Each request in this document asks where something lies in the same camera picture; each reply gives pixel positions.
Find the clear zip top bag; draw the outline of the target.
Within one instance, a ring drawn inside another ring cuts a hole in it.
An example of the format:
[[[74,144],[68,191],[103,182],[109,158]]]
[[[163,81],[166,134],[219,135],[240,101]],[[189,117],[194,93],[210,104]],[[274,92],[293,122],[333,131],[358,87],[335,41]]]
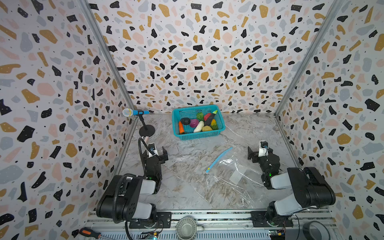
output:
[[[268,190],[259,164],[234,148],[219,155],[206,170],[206,177],[205,198],[215,209],[265,209],[293,192],[291,188]]]

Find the teal plastic basket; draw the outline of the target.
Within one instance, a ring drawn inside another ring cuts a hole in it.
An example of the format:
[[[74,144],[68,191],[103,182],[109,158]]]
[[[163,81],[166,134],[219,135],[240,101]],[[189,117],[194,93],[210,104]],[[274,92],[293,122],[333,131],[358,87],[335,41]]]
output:
[[[214,137],[226,129],[216,105],[173,110],[172,121],[174,135],[182,141]]]

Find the red toy pepper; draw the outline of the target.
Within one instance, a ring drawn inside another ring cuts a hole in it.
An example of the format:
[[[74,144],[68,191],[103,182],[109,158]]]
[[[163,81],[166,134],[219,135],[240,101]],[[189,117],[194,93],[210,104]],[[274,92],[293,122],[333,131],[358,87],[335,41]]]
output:
[[[210,116],[211,116],[212,113],[207,113],[206,115],[204,115],[204,121],[206,121]]]

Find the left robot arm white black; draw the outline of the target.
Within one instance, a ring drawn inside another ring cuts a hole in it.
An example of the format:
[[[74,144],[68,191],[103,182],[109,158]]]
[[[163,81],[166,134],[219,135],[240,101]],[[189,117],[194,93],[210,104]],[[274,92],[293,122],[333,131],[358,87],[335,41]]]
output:
[[[156,205],[141,203],[139,197],[159,192],[163,179],[162,164],[168,160],[165,148],[162,151],[161,155],[156,149],[153,154],[144,151],[141,155],[144,176],[124,174],[113,177],[96,207],[99,218],[111,219],[116,224],[137,221],[141,225],[151,225],[158,221]]]

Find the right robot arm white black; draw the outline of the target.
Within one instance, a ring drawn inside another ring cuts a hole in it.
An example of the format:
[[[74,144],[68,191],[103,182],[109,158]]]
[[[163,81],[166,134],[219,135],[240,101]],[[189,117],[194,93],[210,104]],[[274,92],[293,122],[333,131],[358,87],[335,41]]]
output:
[[[335,192],[315,167],[292,167],[280,173],[280,158],[273,153],[268,142],[261,141],[258,151],[248,148],[248,159],[260,165],[261,180],[268,190],[291,188],[293,191],[284,199],[269,203],[262,219],[272,227],[290,226],[288,221],[293,214],[336,202]]]

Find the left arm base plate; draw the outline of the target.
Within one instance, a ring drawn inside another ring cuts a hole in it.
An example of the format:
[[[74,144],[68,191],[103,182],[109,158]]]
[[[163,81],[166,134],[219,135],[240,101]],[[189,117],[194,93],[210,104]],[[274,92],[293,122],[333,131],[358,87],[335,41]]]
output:
[[[157,212],[149,219],[136,219],[130,221],[130,229],[169,229],[171,227],[172,212]]]

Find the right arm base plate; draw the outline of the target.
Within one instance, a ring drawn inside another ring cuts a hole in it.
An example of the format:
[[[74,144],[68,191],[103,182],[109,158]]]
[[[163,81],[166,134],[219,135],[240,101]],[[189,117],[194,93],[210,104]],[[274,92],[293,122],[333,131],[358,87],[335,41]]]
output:
[[[268,211],[252,211],[251,221],[254,228],[267,227],[293,227],[293,221],[289,216],[280,216]]]

